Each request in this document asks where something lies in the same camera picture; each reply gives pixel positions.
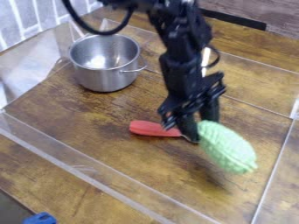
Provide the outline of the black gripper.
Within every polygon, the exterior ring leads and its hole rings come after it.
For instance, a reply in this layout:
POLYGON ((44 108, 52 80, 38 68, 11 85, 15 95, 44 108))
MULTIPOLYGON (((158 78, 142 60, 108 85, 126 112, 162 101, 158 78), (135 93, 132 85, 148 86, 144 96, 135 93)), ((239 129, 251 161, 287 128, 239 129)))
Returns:
POLYGON ((198 123, 194 114, 200 113, 200 119, 220 121, 219 98, 226 92, 224 73, 202 75, 200 57, 190 61, 176 61, 166 54, 159 59, 167 97, 158 109, 162 125, 168 130, 176 126, 186 139, 198 143, 198 123))

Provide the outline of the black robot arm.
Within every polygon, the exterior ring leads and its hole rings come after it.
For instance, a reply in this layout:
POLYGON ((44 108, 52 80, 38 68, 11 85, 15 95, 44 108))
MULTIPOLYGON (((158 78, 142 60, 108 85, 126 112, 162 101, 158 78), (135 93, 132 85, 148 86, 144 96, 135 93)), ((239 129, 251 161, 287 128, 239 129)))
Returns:
POLYGON ((162 125, 175 127, 192 142, 200 141, 194 114, 216 122, 219 97, 226 91, 224 73, 202 74, 202 50, 211 46, 211 26, 196 0, 99 0, 128 14, 140 11, 159 34, 166 52, 159 57, 168 92, 158 109, 162 125))

